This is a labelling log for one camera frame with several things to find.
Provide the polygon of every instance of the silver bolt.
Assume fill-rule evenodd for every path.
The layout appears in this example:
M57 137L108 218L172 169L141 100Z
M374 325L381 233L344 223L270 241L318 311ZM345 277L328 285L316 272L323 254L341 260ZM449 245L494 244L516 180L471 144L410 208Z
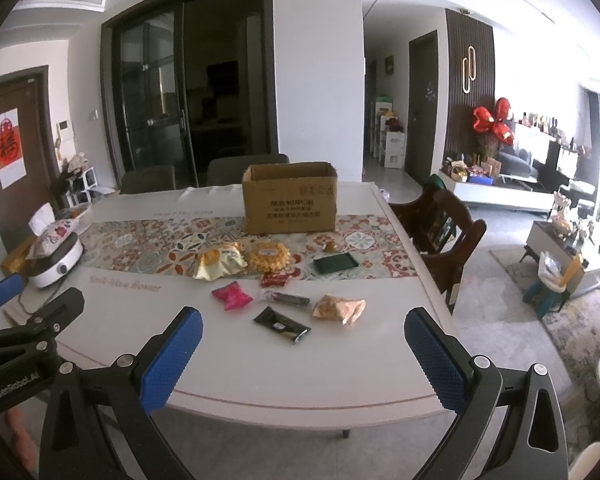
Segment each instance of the silver bolt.
M116 364L120 367L120 368L126 368L128 366L131 366L134 362L134 357L131 354L124 354L121 355L118 360L116 361Z
M546 369L546 366L541 365L540 363L536 363L534 364L534 371L536 372L536 374L538 375L547 375L548 371Z
M474 358L474 363L478 368L489 368L491 361L484 355L478 355Z
M74 364L70 362L65 362L60 365L59 371L61 374L69 374L71 370L74 369Z

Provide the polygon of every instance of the pink snack package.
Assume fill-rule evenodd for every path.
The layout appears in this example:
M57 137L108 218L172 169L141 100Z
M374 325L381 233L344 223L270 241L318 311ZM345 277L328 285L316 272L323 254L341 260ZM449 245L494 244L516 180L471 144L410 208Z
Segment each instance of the pink snack package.
M229 283L229 285L222 288L216 288L216 290L211 291L211 294L214 298L224 301L225 310L243 308L253 301L253 298L240 288L238 282Z

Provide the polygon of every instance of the glass door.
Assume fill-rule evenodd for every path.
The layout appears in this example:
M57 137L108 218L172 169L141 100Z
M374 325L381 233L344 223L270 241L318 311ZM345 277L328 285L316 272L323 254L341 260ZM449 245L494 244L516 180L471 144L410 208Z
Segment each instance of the glass door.
M173 166L178 187L196 186L182 71L182 10L119 31L119 98L125 169Z

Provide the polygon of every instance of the rug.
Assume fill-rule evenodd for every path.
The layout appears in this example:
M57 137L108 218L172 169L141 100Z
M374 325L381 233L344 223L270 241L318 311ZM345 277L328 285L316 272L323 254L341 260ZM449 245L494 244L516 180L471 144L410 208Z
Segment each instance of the rug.
M520 262L524 252L522 247L490 251L521 293L538 277L535 261L525 258ZM595 375L600 358L600 289L570 299L560 312L547 313L542 325L573 381L571 391L579 392L579 413L570 412L571 420L564 421L572 460L591 442L600 440L600 390Z
M241 242L249 250L260 242L282 242L291 252L290 264L278 274L299 280L365 280L417 276L416 270L386 217L338 216L334 232L251 236L243 231L243 217L166 218L94 223L81 236L86 254L81 265L93 269L141 274L191 276L199 253L224 242ZM325 256L333 241L349 251L358 267L323 275L314 258ZM238 278L260 279L246 269Z

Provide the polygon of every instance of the door poster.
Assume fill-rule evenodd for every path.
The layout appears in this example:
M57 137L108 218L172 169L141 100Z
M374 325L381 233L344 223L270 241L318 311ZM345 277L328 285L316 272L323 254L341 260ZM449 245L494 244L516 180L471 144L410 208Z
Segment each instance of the door poster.
M18 109L0 114L0 183L5 189L27 174L22 156Z

